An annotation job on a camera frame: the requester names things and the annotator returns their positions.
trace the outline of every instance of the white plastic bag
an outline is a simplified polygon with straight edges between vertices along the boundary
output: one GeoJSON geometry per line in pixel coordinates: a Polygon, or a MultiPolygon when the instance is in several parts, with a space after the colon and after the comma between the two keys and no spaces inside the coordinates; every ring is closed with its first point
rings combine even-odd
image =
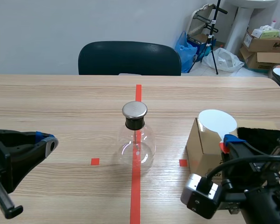
{"type": "MultiPolygon", "coordinates": [[[[237,56],[223,48],[218,48],[217,50],[215,50],[214,57],[216,60],[217,69],[223,71],[237,71],[245,64],[241,62],[237,56]]],[[[213,56],[211,53],[203,58],[202,64],[210,66],[213,69],[215,68],[213,56]]]]}

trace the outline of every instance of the black chair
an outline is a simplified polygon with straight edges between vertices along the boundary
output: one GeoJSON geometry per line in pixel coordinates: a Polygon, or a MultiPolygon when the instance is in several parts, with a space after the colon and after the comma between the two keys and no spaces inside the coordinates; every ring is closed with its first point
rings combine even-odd
{"type": "Polygon", "coordinates": [[[80,52],[79,75],[180,76],[181,60],[171,47],[142,42],[102,41],[80,52]]]}

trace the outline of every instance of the silver lid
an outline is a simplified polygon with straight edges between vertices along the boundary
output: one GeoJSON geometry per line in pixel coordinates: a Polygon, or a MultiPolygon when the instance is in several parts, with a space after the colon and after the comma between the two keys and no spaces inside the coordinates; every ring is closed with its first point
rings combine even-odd
{"type": "Polygon", "coordinates": [[[126,118],[136,120],[143,118],[147,113],[147,106],[139,101],[127,103],[122,108],[122,113],[126,118]]]}

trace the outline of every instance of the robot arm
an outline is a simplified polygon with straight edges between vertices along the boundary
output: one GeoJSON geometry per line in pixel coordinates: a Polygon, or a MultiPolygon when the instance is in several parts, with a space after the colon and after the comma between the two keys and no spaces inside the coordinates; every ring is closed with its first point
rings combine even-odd
{"type": "Polygon", "coordinates": [[[280,146],[267,155],[235,136],[226,135],[224,143],[223,164],[206,177],[192,174],[181,201],[207,219],[217,210],[228,210],[241,211],[247,224],[280,224],[280,146]],[[219,186],[211,179],[220,171],[219,186]]]}
{"type": "Polygon", "coordinates": [[[58,140],[41,132],[0,130],[0,208],[7,219],[23,212],[8,196],[22,179],[57,147],[58,140]]]}

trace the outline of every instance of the wooden table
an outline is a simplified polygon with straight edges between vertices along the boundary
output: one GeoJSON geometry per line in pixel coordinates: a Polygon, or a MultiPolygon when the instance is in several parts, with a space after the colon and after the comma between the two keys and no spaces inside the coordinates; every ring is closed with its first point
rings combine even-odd
{"type": "Polygon", "coordinates": [[[58,148],[11,194],[24,212],[0,223],[128,224],[131,170],[118,162],[114,142],[122,106],[142,84],[146,123],[156,134],[153,166],[141,178],[142,224],[244,224],[218,211],[206,220],[180,202],[189,168],[185,145],[204,109],[238,119],[272,120],[280,129],[280,87],[259,77],[124,77],[0,75],[0,129],[42,131],[58,148]],[[100,158],[99,166],[90,166],[100,158]]]}

